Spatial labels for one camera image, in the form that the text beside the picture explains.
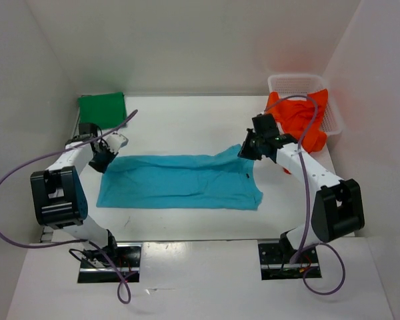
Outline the green t shirt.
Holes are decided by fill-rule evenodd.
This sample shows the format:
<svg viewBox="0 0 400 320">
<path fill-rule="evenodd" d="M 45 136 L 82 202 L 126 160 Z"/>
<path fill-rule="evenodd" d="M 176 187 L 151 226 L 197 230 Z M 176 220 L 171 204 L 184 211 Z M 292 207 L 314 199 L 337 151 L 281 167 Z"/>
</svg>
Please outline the green t shirt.
<svg viewBox="0 0 400 320">
<path fill-rule="evenodd" d="M 112 129 L 127 117 L 122 92 L 79 97 L 79 122 L 93 123 L 101 129 Z"/>
</svg>

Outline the light blue t shirt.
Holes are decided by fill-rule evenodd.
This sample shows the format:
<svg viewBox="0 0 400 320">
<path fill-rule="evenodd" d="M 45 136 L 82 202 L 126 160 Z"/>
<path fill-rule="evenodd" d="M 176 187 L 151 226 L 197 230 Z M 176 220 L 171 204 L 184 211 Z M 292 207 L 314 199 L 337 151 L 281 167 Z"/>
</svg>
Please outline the light blue t shirt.
<svg viewBox="0 0 400 320">
<path fill-rule="evenodd" d="M 257 210 L 263 194 L 240 145 L 216 155 L 133 155 L 103 174 L 97 206 L 119 209 Z"/>
</svg>

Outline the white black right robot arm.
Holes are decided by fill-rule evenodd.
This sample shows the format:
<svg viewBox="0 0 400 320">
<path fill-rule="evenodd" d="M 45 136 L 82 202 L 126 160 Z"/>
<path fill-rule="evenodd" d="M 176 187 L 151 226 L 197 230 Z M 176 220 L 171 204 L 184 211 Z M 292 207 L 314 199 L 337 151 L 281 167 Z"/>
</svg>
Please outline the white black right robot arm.
<svg viewBox="0 0 400 320">
<path fill-rule="evenodd" d="M 281 234 L 279 254 L 293 262 L 302 249 L 358 231 L 365 226 L 361 188 L 328 171 L 290 134 L 281 134 L 271 114 L 252 118 L 239 157 L 259 161 L 267 157 L 288 170 L 306 188 L 305 224 Z"/>
</svg>

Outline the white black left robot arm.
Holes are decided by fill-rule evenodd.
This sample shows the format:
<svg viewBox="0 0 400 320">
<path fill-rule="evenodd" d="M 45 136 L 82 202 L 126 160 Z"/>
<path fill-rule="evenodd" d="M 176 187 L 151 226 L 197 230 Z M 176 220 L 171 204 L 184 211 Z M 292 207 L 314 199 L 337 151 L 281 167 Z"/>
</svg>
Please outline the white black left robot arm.
<svg viewBox="0 0 400 320">
<path fill-rule="evenodd" d="M 88 215 L 79 174 L 86 166 L 104 174 L 128 139 L 114 131 L 92 142 L 101 133 L 93 123 L 80 124 L 79 134 L 66 141 L 65 152 L 45 170 L 32 173 L 30 184 L 38 224 L 86 240 L 85 260 L 109 267 L 118 262 L 120 251 L 110 230 Z"/>
</svg>

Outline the orange t shirt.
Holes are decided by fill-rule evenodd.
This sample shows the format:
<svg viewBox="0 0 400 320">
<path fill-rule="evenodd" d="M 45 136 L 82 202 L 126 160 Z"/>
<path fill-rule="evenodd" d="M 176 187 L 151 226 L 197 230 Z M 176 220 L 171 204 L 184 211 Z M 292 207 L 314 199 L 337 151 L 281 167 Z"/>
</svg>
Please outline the orange t shirt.
<svg viewBox="0 0 400 320">
<path fill-rule="evenodd" d="M 273 107 L 273 104 L 278 100 L 280 100 L 279 94 L 271 92 L 267 100 L 265 112 L 272 114 L 275 121 L 280 123 L 284 133 L 288 133 L 296 138 L 296 140 L 299 140 L 313 118 L 315 112 L 314 104 L 309 100 L 295 98 L 294 100 L 282 101 Z M 316 118 L 302 142 L 302 147 L 308 153 L 321 151 L 327 142 L 327 134 L 321 130 L 324 109 L 318 103 L 317 105 Z"/>
</svg>

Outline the white plastic basket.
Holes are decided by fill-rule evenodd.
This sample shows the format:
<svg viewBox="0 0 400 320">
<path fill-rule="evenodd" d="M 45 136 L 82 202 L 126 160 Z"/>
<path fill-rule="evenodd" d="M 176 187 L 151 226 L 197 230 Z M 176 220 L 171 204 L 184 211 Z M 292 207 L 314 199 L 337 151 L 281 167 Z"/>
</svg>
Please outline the white plastic basket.
<svg viewBox="0 0 400 320">
<path fill-rule="evenodd" d="M 267 80 L 270 92 L 280 97 L 292 95 L 309 96 L 316 100 L 323 111 L 321 130 L 328 137 L 339 135 L 343 129 L 343 120 L 336 102 L 331 96 L 327 82 L 319 75 L 308 73 L 283 73 L 270 75 Z"/>
</svg>

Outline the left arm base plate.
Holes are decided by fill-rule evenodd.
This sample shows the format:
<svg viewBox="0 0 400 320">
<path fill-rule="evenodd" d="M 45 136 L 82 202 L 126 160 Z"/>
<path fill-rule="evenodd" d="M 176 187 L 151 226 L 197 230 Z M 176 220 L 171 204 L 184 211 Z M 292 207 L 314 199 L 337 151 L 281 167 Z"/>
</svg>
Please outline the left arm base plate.
<svg viewBox="0 0 400 320">
<path fill-rule="evenodd" d="M 118 283 L 119 277 L 110 263 L 97 251 L 70 249 L 80 262 L 77 282 L 80 284 Z M 141 243 L 118 242 L 117 250 L 109 257 L 127 283 L 138 283 L 140 278 Z"/>
</svg>

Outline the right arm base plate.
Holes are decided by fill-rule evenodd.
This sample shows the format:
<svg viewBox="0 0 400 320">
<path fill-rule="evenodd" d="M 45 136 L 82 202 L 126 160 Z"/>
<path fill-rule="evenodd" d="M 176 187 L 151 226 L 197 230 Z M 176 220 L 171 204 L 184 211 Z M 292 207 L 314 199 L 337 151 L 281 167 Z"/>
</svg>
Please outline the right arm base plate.
<svg viewBox="0 0 400 320">
<path fill-rule="evenodd" d="M 258 242 L 261 280 L 288 280 L 321 278 L 316 250 L 305 251 L 296 263 L 290 263 L 290 256 L 284 255 L 277 240 Z"/>
</svg>

